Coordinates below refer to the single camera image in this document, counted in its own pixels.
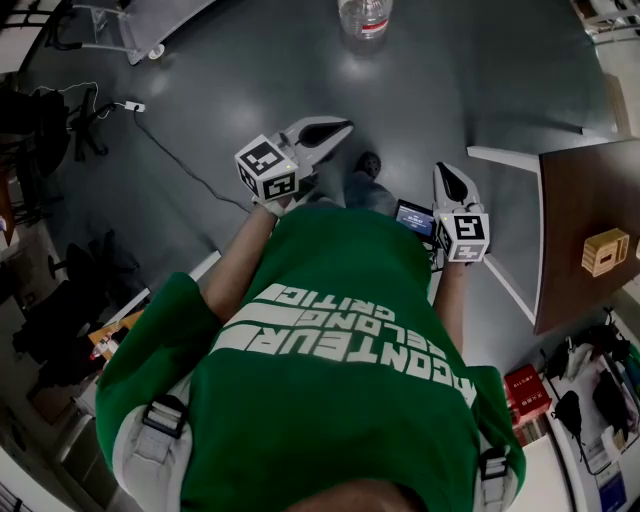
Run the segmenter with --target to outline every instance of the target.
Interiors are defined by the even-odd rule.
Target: backpack strap
[[[473,512],[503,512],[511,506],[518,491],[518,477],[507,463],[509,447],[493,447],[482,432],[479,435]]]
[[[187,422],[191,374],[169,393],[132,410],[113,447],[118,484],[147,512],[179,512],[193,435]]]

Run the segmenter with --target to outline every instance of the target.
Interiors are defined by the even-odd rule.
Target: white cable
[[[46,85],[41,85],[40,87],[36,87],[33,92],[31,94],[33,94],[34,92],[36,92],[38,89],[46,89],[47,91],[53,91],[53,92],[66,92],[70,89],[73,89],[75,87],[80,87],[82,85],[95,85],[96,86],[96,94],[93,97],[93,111],[96,111],[96,101],[98,101],[98,92],[100,91],[100,88],[98,87],[98,82],[82,82],[79,84],[74,84],[74,85],[70,85],[69,87],[67,87],[66,89],[51,89],[50,87],[47,87]],[[114,105],[120,105],[121,107],[124,107],[125,105],[122,103],[114,103]],[[104,114],[104,116],[98,116],[98,119],[106,119],[107,116],[109,115],[110,110],[107,110]]]

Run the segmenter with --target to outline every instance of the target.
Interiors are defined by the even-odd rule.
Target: black and white marker cube
[[[437,238],[449,261],[482,261],[490,242],[489,215],[441,213]]]
[[[298,191],[298,166],[264,135],[236,156],[240,179],[262,201]]]

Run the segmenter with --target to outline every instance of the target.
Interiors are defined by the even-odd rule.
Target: power cord
[[[162,151],[164,151],[167,156],[169,156],[169,158],[171,158],[175,163],[177,163],[180,168],[192,179],[194,179],[195,181],[197,181],[198,183],[200,183],[202,186],[204,186],[213,197],[215,197],[218,201],[224,201],[225,203],[231,203],[231,204],[235,204],[238,208],[244,210],[247,213],[251,213],[250,210],[248,210],[247,208],[245,208],[240,202],[236,201],[235,199],[231,199],[229,197],[225,197],[223,195],[218,194],[215,190],[213,190],[213,188],[211,188],[211,185],[209,185],[206,181],[204,181],[202,178],[200,178],[200,176],[198,176],[197,174],[195,174],[191,169],[189,169],[189,166],[187,166],[187,164],[185,164],[182,160],[180,160],[177,156],[175,156],[173,153],[171,153],[171,151],[169,151],[167,148],[165,148],[160,142],[158,142],[158,139],[156,139],[153,134],[151,134],[151,132],[143,125],[140,123],[140,120],[138,119],[138,107],[136,107],[133,111],[133,121],[136,123],[136,126],[138,128],[140,128],[140,130],[142,131],[142,133],[144,133],[147,137],[149,137],[149,139],[156,145],[158,146]]]
[[[97,82],[81,82],[79,84],[74,84],[74,85],[70,85],[69,87],[65,88],[65,89],[52,89],[51,87],[47,87],[46,85],[41,85],[39,87],[36,87],[31,94],[33,94],[34,92],[36,92],[38,89],[44,89],[46,91],[52,91],[52,92],[59,92],[59,93],[63,93],[63,92],[67,92],[71,89],[75,89],[76,87],[81,87],[83,85],[95,85],[96,86],[96,94],[93,97],[93,111],[96,111],[96,102],[98,101],[98,93],[100,92],[100,88],[98,87],[98,83]],[[115,105],[120,105],[121,107],[124,107],[124,103],[114,103]],[[110,110],[107,110],[105,112],[105,114],[103,116],[98,116],[98,119],[106,119],[107,116],[109,115],[109,112],[111,112]]]

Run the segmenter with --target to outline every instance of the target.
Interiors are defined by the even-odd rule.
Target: strap buckle
[[[479,466],[482,481],[504,478],[509,471],[507,457],[500,448],[489,448],[480,455]]]
[[[153,400],[144,411],[142,424],[174,439],[180,439],[187,421],[187,407],[173,395],[162,395]]]

